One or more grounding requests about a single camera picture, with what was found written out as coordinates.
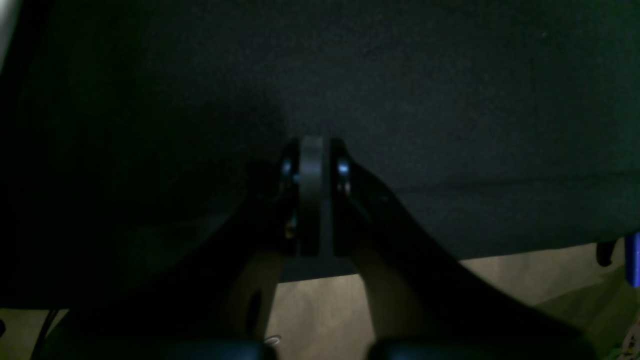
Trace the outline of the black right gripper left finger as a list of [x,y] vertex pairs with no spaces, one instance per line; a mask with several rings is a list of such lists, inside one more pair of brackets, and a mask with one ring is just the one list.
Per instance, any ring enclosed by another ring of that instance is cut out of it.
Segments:
[[288,143],[266,182],[192,254],[42,330],[34,360],[274,360],[265,332],[288,256],[322,248],[323,140]]

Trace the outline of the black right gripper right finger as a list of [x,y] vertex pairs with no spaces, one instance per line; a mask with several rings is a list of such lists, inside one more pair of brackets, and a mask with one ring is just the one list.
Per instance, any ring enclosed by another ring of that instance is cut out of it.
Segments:
[[596,360],[580,330],[488,284],[445,251],[340,139],[328,146],[334,255],[365,285],[368,360]]

